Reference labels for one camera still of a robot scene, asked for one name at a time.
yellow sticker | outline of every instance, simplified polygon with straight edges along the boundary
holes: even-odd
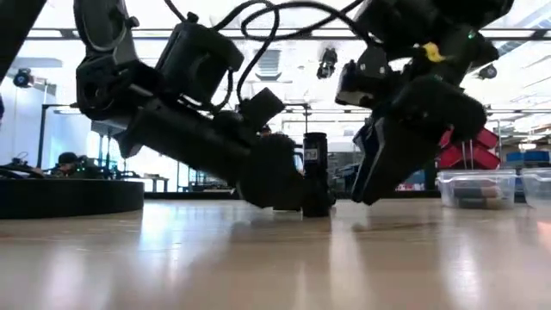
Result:
[[[423,45],[423,49],[426,51],[427,58],[432,62],[441,62],[446,60],[446,57],[440,54],[438,46],[432,42]]]

black cylinder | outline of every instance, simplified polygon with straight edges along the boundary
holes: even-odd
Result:
[[[327,184],[327,134],[304,133],[304,178]]]

wooden table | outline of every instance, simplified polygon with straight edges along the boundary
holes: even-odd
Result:
[[[152,201],[0,221],[0,253],[0,309],[551,309],[551,212],[523,206]]]

clear plastic bin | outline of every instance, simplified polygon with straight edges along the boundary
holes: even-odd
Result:
[[[522,169],[524,196],[533,208],[551,208],[551,168]]]
[[[438,173],[442,203],[452,208],[509,209],[515,206],[514,170],[462,170]]]

camera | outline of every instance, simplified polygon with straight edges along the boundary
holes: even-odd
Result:
[[[487,65],[484,68],[480,69],[477,78],[479,79],[492,79],[498,75],[498,69],[496,69],[493,64]]]
[[[335,64],[337,63],[337,50],[335,48],[326,48],[321,61],[319,61],[318,79],[330,78],[335,72]]]
[[[31,70],[21,68],[14,76],[14,85],[19,88],[30,88],[34,85],[34,77],[31,75]]]

